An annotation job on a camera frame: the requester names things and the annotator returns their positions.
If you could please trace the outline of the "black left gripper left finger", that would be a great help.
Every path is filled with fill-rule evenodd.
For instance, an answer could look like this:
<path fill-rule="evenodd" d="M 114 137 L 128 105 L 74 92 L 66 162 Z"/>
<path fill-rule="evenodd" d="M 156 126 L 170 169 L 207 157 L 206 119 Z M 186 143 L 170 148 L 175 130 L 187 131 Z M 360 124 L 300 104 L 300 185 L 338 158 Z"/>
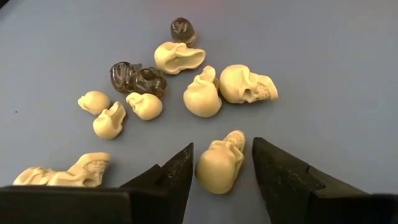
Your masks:
<path fill-rule="evenodd" d="M 131 218 L 138 224 L 183 222 L 193 176 L 193 143 L 163 166 L 152 166 L 121 186 L 129 191 Z"/>

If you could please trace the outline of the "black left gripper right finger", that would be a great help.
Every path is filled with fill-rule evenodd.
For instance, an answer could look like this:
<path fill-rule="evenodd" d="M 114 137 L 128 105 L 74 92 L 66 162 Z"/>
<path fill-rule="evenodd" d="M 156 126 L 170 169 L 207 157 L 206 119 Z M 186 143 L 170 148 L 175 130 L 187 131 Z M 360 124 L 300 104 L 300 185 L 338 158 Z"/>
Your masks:
<path fill-rule="evenodd" d="M 312 198 L 367 195 L 264 138 L 253 139 L 252 159 L 257 184 L 272 223 L 306 223 Z"/>

